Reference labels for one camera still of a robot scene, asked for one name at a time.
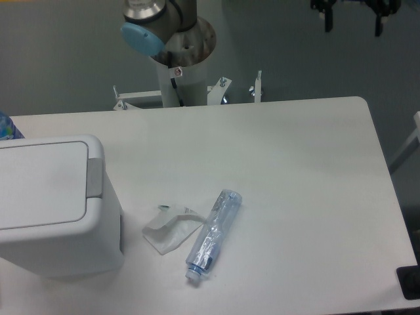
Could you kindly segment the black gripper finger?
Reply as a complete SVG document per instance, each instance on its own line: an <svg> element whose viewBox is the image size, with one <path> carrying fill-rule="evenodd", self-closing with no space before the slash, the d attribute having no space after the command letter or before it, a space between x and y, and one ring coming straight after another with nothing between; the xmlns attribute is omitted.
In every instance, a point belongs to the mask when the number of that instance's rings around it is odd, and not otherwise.
<svg viewBox="0 0 420 315"><path fill-rule="evenodd" d="M310 0L310 8L317 10L324 16L324 30L330 32L333 29L333 5L336 0Z"/></svg>
<svg viewBox="0 0 420 315"><path fill-rule="evenodd" d="M364 0L364 3L375 13L375 37L380 37L383 19L398 12L401 0Z"/></svg>

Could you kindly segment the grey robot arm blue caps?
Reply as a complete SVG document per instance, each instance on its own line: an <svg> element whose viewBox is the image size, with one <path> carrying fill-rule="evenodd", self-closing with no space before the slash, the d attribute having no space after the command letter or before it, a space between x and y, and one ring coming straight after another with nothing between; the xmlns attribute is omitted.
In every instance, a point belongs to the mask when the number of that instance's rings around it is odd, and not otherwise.
<svg viewBox="0 0 420 315"><path fill-rule="evenodd" d="M195 66L216 47L216 34L198 16L196 1L124 1L121 35L135 51L168 68Z"/></svg>

